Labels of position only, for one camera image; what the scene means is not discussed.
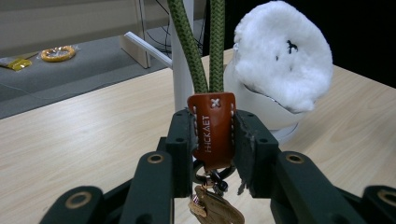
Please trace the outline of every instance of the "cotton ball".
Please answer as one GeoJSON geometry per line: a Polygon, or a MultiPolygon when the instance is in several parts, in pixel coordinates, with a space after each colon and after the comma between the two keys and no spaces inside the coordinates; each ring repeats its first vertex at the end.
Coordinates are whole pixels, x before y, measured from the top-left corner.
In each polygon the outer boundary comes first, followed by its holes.
{"type": "Polygon", "coordinates": [[[285,2],[253,8],[237,25],[234,42],[239,81],[290,112],[313,110],[315,101],[330,88],[332,53],[326,39],[285,2]]]}

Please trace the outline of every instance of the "olive green cord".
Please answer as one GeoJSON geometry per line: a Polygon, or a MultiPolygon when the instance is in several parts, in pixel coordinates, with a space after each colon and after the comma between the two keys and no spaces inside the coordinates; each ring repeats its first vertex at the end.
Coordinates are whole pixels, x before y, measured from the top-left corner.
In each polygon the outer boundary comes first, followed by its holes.
{"type": "Polygon", "coordinates": [[[224,51],[224,0],[210,1],[209,91],[222,92],[224,51]]]}
{"type": "MultiPolygon", "coordinates": [[[[172,20],[186,55],[196,93],[208,92],[205,70],[184,8],[183,0],[168,0],[172,20]]],[[[210,91],[223,91],[224,0],[211,0],[210,91]]]]}

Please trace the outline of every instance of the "white bowl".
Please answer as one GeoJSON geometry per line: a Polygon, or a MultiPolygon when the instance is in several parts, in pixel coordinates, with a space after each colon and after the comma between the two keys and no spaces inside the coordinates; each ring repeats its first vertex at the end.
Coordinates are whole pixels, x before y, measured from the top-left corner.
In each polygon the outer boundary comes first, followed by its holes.
{"type": "Polygon", "coordinates": [[[279,141],[279,144],[289,140],[298,127],[298,122],[306,115],[291,113],[272,98],[250,91],[238,81],[233,65],[233,59],[224,71],[224,90],[233,92],[236,108],[255,114],[268,130],[279,141]]]}

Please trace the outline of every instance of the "wooden table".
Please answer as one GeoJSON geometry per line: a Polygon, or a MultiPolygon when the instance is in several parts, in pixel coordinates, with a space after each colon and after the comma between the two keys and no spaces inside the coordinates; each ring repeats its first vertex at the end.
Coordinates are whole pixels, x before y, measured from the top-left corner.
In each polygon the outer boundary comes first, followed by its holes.
{"type": "MultiPolygon", "coordinates": [[[[224,55],[227,63],[232,52],[224,55]]],[[[174,112],[172,71],[164,69],[0,119],[0,223],[37,223],[69,189],[107,192],[130,179],[174,112]]],[[[304,153],[356,195],[368,185],[396,188],[396,90],[335,67],[330,92],[280,148],[304,153]]],[[[237,174],[227,182],[226,198],[247,223],[274,223],[269,200],[236,196],[237,174]]],[[[197,223],[187,201],[176,199],[176,223],[197,223]]]]}

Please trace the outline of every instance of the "brown leather tag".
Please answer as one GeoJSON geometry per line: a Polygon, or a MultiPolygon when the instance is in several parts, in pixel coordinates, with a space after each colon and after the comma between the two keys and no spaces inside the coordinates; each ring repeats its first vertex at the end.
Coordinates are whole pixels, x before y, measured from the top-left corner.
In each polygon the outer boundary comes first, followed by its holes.
{"type": "Polygon", "coordinates": [[[235,97],[231,92],[194,94],[188,100],[195,116],[197,148],[193,156],[204,163],[206,171],[231,166],[233,145],[233,115],[235,97]]]}

